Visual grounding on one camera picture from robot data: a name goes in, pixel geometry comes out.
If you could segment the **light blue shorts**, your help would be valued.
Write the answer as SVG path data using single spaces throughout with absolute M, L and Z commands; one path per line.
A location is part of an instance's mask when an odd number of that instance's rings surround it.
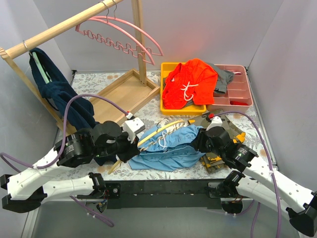
M 166 129 L 159 132 L 138 146 L 139 149 L 144 148 L 144 151 L 130 159 L 129 166 L 133 170 L 153 169 L 166 172 L 194 166 L 204 156 L 190 146 L 200 127 L 182 126 L 171 134 L 168 134 Z M 146 131 L 140 140 L 156 130 L 157 128 L 153 127 Z

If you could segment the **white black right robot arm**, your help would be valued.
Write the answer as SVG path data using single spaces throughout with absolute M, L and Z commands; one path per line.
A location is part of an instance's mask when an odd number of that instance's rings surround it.
M 221 195 L 252 198 L 289 218 L 298 232 L 313 237 L 317 232 L 317 193 L 275 170 L 221 126 L 199 129 L 191 146 L 220 156 L 233 171 L 219 184 Z

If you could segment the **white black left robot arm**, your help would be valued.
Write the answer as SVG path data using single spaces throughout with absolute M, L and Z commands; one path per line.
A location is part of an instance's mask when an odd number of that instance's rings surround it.
M 1 176 L 0 186 L 7 191 L 1 200 L 3 209 L 27 213 L 58 198 L 104 198 L 107 186 L 99 173 L 90 172 L 69 180 L 55 178 L 92 160 L 127 162 L 140 154 L 137 134 L 144 129 L 139 118 L 127 120 L 122 126 L 108 120 L 65 137 L 31 167 L 15 175 Z

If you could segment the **yellow hanger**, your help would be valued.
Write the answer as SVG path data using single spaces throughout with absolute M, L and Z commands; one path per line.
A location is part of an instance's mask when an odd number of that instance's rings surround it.
M 156 131 L 152 132 L 150 135 L 148 135 L 147 137 L 145 137 L 144 139 L 142 139 L 141 141 L 139 141 L 138 146 L 142 145 L 143 143 L 145 143 L 146 141 L 148 141 L 150 138 L 152 138 L 153 136 L 155 136 L 155 135 L 158 134 L 159 132 L 161 132 L 161 131 L 163 131 L 163 130 L 165 130 L 165 129 L 167 129 L 167 128 L 169 128 L 169 127 L 175 125 L 175 124 L 179 124 L 179 123 L 183 123 L 183 124 L 184 124 L 185 121 L 184 121 L 184 120 L 177 120 L 177 121 L 171 122 L 171 123 L 169 123 L 169 124 L 166 124 L 166 125 L 164 125 L 164 126 L 158 128 Z M 108 171 L 107 174 L 110 175 L 110 174 L 116 169 L 117 166 L 121 165 L 121 163 L 122 163 L 122 161 L 121 161 L 120 159 L 118 159 L 118 160 L 114 163 L 114 165 L 111 167 L 111 169 Z

